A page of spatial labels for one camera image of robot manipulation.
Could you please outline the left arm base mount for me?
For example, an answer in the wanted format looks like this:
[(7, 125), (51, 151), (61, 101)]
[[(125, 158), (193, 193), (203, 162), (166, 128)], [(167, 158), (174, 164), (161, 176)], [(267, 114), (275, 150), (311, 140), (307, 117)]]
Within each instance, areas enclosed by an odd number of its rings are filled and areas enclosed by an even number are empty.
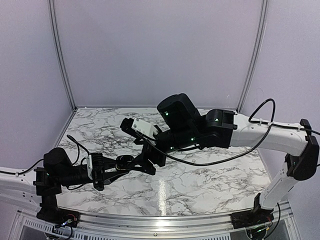
[(36, 218), (57, 226), (69, 225), (73, 228), (78, 226), (80, 213), (74, 210), (68, 210), (58, 207), (55, 195), (42, 196), (39, 204), (40, 210), (36, 214)]

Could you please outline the black earbud charging case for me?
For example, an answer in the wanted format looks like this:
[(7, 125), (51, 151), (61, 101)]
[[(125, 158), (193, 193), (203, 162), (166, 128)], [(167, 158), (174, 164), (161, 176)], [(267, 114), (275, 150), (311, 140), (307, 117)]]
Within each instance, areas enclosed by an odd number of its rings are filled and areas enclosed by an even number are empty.
[(130, 164), (134, 160), (134, 157), (131, 155), (120, 155), (116, 158), (115, 168), (117, 171), (129, 171)]

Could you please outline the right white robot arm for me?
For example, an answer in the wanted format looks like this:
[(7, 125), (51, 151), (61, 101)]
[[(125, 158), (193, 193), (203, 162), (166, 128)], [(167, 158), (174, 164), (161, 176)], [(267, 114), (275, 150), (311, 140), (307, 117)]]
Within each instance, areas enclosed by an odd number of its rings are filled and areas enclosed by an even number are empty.
[(224, 109), (212, 109), (201, 115), (185, 93), (165, 98), (157, 110), (168, 126), (166, 131), (138, 118), (126, 118), (120, 127), (142, 141), (139, 157), (160, 167), (172, 152), (193, 149), (246, 147), (249, 152), (263, 148), (285, 153), (279, 173), (255, 197), (254, 207), (247, 214), (252, 224), (260, 223), (297, 182), (316, 173), (320, 146), (306, 119), (277, 123)]

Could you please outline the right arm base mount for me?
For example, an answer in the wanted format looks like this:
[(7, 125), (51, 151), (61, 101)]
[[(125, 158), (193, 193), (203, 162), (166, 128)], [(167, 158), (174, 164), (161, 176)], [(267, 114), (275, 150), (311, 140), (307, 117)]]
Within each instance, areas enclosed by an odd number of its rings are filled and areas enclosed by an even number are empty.
[(252, 209), (233, 212), (230, 215), (234, 229), (247, 228), (274, 220), (273, 209), (262, 209), (260, 196), (261, 194), (258, 193), (254, 198)]

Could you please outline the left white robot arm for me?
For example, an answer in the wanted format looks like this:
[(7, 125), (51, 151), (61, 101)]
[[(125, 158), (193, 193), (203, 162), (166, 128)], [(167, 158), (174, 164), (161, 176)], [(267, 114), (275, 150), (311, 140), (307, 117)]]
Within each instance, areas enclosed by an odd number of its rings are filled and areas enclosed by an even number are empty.
[(98, 191), (129, 173), (121, 169), (118, 160), (104, 157), (102, 153), (90, 153), (86, 164), (73, 165), (66, 151), (56, 147), (41, 159), (42, 167), (28, 170), (0, 172), (0, 188), (7, 192), (5, 200), (12, 200), (27, 209), (37, 212), (36, 217), (58, 225), (76, 226), (79, 212), (58, 206), (56, 196), (66, 187), (75, 190), (78, 186), (92, 184)]

